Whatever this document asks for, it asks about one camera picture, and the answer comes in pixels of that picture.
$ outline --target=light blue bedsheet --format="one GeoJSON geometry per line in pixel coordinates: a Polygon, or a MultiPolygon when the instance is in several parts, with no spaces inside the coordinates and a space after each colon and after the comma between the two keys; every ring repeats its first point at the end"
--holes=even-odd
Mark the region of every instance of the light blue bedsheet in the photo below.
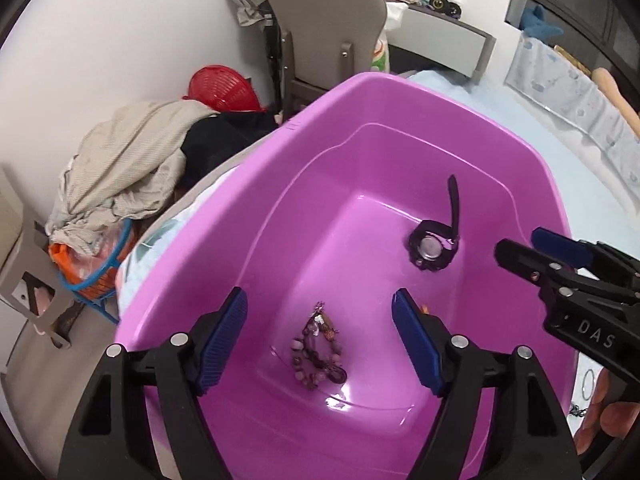
{"type": "Polygon", "coordinates": [[[417,73],[410,81],[494,120],[530,144],[544,158],[556,180],[574,239],[600,240],[640,257],[640,234],[631,227],[610,191],[506,89],[485,82],[457,86],[432,71],[417,73]]]}

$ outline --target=human hand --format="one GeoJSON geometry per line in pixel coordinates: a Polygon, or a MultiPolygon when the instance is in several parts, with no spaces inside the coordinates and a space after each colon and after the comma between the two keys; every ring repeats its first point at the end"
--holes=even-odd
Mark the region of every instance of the human hand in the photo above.
{"type": "Polygon", "coordinates": [[[599,429],[610,436],[625,438],[640,413],[640,404],[636,402],[614,402],[604,408],[602,401],[607,395],[608,389],[609,371],[603,370],[598,377],[593,397],[591,397],[589,411],[574,436],[575,449],[578,454],[589,449],[599,429]]]}

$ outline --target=red colander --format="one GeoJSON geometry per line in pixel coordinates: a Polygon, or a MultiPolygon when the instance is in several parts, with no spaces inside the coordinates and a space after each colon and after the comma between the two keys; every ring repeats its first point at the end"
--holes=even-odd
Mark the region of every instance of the red colander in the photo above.
{"type": "Polygon", "coordinates": [[[219,112],[259,112],[258,96],[238,72],[222,65],[198,70],[189,82],[187,99],[195,99],[219,112]]]}

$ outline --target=chair backrest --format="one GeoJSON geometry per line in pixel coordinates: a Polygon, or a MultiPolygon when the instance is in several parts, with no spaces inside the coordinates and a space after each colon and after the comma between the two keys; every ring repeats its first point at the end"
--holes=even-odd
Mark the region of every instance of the chair backrest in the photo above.
{"type": "Polygon", "coordinates": [[[329,90],[341,83],[340,48],[351,43],[355,73],[371,69],[386,21],[385,0],[269,0],[293,42],[295,77],[329,90]]]}
{"type": "Polygon", "coordinates": [[[23,204],[0,169],[0,269],[22,231],[23,204]]]}

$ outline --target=pink plastic basin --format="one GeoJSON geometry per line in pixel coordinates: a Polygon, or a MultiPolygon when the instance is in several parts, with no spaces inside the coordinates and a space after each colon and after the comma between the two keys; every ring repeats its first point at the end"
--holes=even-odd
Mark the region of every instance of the pink plastic basin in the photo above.
{"type": "MultiPolygon", "coordinates": [[[[569,235],[532,148],[488,119],[388,75],[356,76],[287,122],[216,191],[156,265],[116,340],[142,349],[188,330],[239,285],[249,316],[220,384],[200,404],[236,479],[403,479],[439,400],[420,386],[391,319],[406,287],[452,333],[483,348],[531,346],[568,407],[576,355],[542,330],[537,289],[498,268],[495,243],[544,226],[569,235]],[[450,221],[452,264],[421,272],[404,241],[450,221]],[[304,389],[290,341],[317,301],[340,329],[349,379],[304,389]]],[[[479,466],[492,394],[482,397],[462,478],[479,466]]],[[[161,438],[150,397],[152,426],[161,438]]]]}

